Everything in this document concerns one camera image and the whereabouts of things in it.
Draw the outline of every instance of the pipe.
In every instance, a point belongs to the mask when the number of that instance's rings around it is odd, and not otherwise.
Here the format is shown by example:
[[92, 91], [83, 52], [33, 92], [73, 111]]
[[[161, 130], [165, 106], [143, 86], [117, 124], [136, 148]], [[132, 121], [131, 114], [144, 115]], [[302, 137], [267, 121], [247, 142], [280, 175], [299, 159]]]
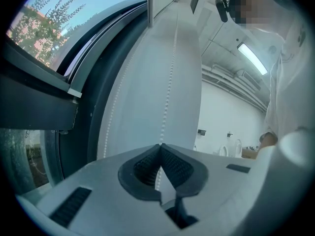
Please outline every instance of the pipe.
[[220, 88], [220, 89], [222, 89], [222, 90], [228, 92], [229, 94], [231, 94], [231, 95], [233, 95], [233, 96], [235, 96], [235, 97], [237, 97], [237, 98], [239, 98], [239, 99], [245, 101], [246, 103], [251, 104], [253, 107], [257, 108], [258, 110], [262, 111], [263, 113], [266, 112], [266, 111], [264, 111], [261, 107], [259, 107], [259, 106], [255, 105], [255, 104], [251, 103], [250, 101], [248, 101], [248, 100], [246, 100], [246, 99], [243, 99], [242, 97], [238, 96], [237, 94], [235, 94], [235, 93], [229, 91], [228, 89], [226, 89], [226, 88], [224, 88], [224, 87], [222, 87], [222, 86], [220, 86], [220, 85], [218, 85], [218, 84], [216, 84], [216, 83], [213, 83], [213, 82], [211, 82], [211, 81], [207, 81], [207, 80], [205, 80], [205, 79], [202, 79], [202, 81], [204, 81], [204, 82], [206, 82], [206, 83], [209, 83], [209, 84], [212, 84], [212, 85], [214, 85], [214, 86], [216, 86], [216, 87], [218, 87], [218, 88]]
[[236, 80], [237, 82], [241, 83], [244, 87], [246, 87], [249, 91], [251, 91], [252, 93], [255, 93], [254, 89], [252, 89], [249, 85], [247, 85], [244, 81], [242, 81], [240, 78], [238, 77], [234, 77], [234, 80]]
[[153, 7], [154, 7], [154, 0], [147, 0], [148, 4], [148, 27], [152, 28], [154, 23], [153, 17]]
[[221, 70], [222, 72], [226, 73], [227, 75], [229, 75], [230, 77], [233, 77], [234, 76], [234, 73], [232, 73], [231, 71], [229, 71], [228, 69], [218, 65], [218, 64], [213, 64], [212, 65], [212, 68], [213, 69], [217, 69], [217, 70]]
[[210, 72], [214, 73], [214, 74], [217, 74], [217, 75], [219, 75], [219, 76], [229, 80], [229, 82], [227, 82], [227, 81], [224, 81], [224, 82], [227, 83], [229, 86], [235, 88], [236, 90], [240, 90], [247, 97], [253, 98], [254, 101], [258, 102], [259, 105], [261, 105], [264, 109], [267, 109], [267, 107], [265, 106], [265, 104], [261, 100], [259, 100], [252, 92], [250, 92], [246, 87], [244, 87], [242, 84], [240, 84], [239, 82], [237, 82], [233, 78], [227, 76], [226, 74], [224, 74], [222, 72], [217, 71], [214, 68], [212, 68], [212, 70]]
[[216, 74], [211, 74], [211, 77], [212, 78], [215, 78], [217, 80], [220, 80], [224, 83], [226, 83], [227, 85], [229, 85], [230, 87], [234, 88], [235, 90], [237, 91], [240, 91], [242, 94], [244, 94], [245, 96], [247, 96], [248, 98], [250, 98], [252, 101], [254, 101], [258, 106], [260, 106], [262, 109], [264, 109], [264, 111], [267, 111], [267, 108], [266, 106], [260, 102], [260, 100], [257, 99], [256, 96], [252, 96], [250, 95], [246, 90], [242, 89], [242, 88], [237, 88], [233, 83], [230, 82], [230, 78], [226, 78], [228, 79], [227, 81], [226, 80], [223, 80], [220, 76], [216, 75]]

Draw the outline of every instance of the black vent grille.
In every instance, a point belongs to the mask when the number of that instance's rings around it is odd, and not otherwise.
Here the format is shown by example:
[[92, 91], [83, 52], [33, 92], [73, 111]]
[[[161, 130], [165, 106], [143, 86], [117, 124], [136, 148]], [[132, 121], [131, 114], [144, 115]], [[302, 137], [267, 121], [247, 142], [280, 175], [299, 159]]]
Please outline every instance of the black vent grille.
[[68, 227], [71, 220], [79, 211], [85, 200], [90, 195], [91, 190], [77, 188], [62, 205], [50, 216], [50, 218], [63, 227]]
[[154, 189], [160, 168], [159, 150], [152, 152], [133, 166], [134, 175]]
[[174, 188], [185, 183], [193, 173], [193, 167], [190, 163], [184, 161], [178, 156], [162, 149], [162, 168], [165, 171]]
[[234, 170], [234, 171], [243, 172], [243, 173], [248, 173], [251, 170], [250, 167], [245, 167], [245, 166], [236, 165], [236, 164], [229, 164], [226, 168], [230, 170]]

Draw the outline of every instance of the headset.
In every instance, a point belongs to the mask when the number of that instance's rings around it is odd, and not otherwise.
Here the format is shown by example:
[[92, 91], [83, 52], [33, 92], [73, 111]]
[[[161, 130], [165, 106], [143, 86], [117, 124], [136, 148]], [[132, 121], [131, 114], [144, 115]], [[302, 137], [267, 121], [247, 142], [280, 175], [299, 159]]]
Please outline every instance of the headset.
[[[293, 3], [289, 0], [274, 0], [280, 6], [292, 10]], [[230, 14], [231, 18], [238, 25], [245, 25], [246, 18], [241, 17], [241, 12], [237, 11], [236, 8], [242, 4], [242, 0], [216, 0], [216, 7], [218, 9], [220, 18], [222, 22], [227, 22], [227, 12]]]

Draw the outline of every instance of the ceiling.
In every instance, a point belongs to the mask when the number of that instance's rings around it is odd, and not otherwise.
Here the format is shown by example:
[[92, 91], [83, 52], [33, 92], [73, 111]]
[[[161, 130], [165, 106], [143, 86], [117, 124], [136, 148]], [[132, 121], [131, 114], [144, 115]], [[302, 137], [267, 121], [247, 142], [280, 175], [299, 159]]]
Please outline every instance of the ceiling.
[[[247, 71], [261, 86], [256, 96], [269, 101], [270, 70], [276, 62], [282, 46], [280, 37], [259, 30], [246, 30], [231, 19], [223, 23], [215, 6], [215, 0], [199, 0], [194, 12], [202, 64], [211, 67], [218, 64], [232, 73]], [[256, 67], [241, 54], [237, 46], [245, 43], [257, 55], [268, 73], [262, 76]]]

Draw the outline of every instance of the white shirt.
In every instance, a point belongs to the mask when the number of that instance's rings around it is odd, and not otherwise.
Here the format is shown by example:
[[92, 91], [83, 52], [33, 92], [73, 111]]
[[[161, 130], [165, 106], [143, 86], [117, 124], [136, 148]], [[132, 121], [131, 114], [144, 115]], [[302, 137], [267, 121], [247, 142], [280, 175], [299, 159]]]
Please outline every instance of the white shirt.
[[313, 33], [296, 15], [270, 72], [270, 103], [260, 141], [268, 132], [280, 140], [298, 128], [315, 127], [314, 50]]

